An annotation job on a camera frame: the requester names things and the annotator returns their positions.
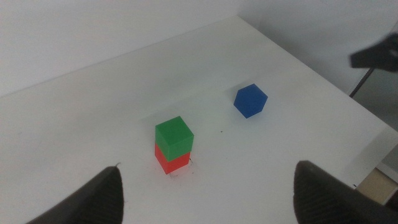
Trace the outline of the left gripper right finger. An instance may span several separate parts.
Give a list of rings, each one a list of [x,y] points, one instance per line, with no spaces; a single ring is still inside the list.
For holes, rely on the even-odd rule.
[[[397,212],[348,187],[310,161],[294,173],[294,212],[299,223],[397,224]]]

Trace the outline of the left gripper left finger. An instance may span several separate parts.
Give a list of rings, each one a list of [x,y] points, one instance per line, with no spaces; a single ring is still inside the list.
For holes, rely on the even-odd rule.
[[[116,166],[109,166],[70,196],[30,222],[121,224],[123,215],[124,194],[121,173]]]

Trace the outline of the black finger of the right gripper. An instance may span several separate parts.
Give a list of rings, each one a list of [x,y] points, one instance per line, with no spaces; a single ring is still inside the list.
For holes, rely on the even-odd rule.
[[[352,68],[397,72],[397,33],[391,33],[379,43],[351,54],[349,60]]]

